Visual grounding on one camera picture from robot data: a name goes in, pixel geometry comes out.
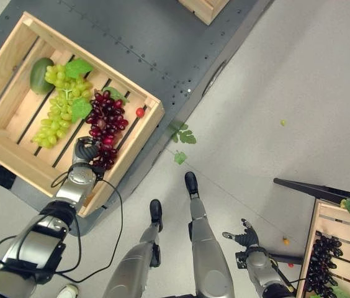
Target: red cherry tomato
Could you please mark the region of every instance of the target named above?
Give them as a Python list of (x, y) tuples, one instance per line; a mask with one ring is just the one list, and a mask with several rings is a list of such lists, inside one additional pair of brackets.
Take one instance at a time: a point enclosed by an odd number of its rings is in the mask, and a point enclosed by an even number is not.
[(136, 113), (138, 118), (142, 118), (145, 115), (145, 110), (142, 107), (139, 107)]

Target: black shoe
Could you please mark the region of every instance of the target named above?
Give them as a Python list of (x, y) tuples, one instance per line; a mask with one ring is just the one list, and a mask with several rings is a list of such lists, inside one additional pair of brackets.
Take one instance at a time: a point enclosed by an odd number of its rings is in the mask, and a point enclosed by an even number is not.
[(150, 216), (152, 223), (159, 223), (158, 231), (161, 232), (161, 230), (163, 229), (163, 210), (161, 208), (160, 201), (157, 199), (151, 200), (150, 202)]
[(185, 183), (190, 195), (199, 195), (199, 185), (197, 184), (197, 179), (195, 178), (195, 174), (193, 172), (187, 172), (185, 174)]

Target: dark grape cluster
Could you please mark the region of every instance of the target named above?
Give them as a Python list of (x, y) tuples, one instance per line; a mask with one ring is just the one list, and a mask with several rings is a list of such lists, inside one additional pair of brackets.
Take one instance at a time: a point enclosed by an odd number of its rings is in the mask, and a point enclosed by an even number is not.
[(309, 268), (306, 276), (305, 290), (314, 291), (323, 298), (336, 298), (333, 289), (328, 285), (337, 286), (338, 283), (330, 276), (330, 269), (336, 269), (336, 265), (331, 262), (333, 256), (339, 257), (343, 252), (339, 249), (342, 243), (336, 238), (328, 238), (320, 232), (320, 236), (313, 245), (310, 257)]
[(108, 90), (102, 94), (95, 90), (94, 97), (92, 110), (86, 118), (86, 123), (91, 124), (89, 134), (100, 146), (93, 165), (111, 169), (117, 157), (114, 146), (122, 138), (121, 131), (125, 130), (128, 121), (123, 117), (125, 111), (121, 99), (110, 98)]

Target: black stand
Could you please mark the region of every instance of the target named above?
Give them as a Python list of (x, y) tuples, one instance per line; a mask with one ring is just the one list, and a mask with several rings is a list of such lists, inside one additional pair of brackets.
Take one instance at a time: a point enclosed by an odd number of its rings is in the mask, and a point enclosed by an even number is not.
[(343, 199), (350, 199), (349, 191), (342, 191), (340, 189), (328, 186), (283, 180), (279, 178), (274, 178), (273, 182), (295, 189), (296, 191), (304, 192), (305, 194), (309, 194), (316, 199), (321, 199), (337, 205), (339, 205)]

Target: gray metal table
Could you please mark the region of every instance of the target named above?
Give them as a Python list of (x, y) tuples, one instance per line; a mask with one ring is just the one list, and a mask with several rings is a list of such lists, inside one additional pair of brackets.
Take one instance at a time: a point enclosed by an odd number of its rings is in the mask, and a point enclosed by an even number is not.
[[(0, 46), (27, 11), (163, 102), (164, 118), (119, 184), (127, 197), (270, 2), (230, 0), (207, 27), (176, 0), (12, 0), (0, 15)], [(11, 190), (37, 210), (49, 200), (19, 178)], [(83, 234), (114, 201), (80, 219)]]

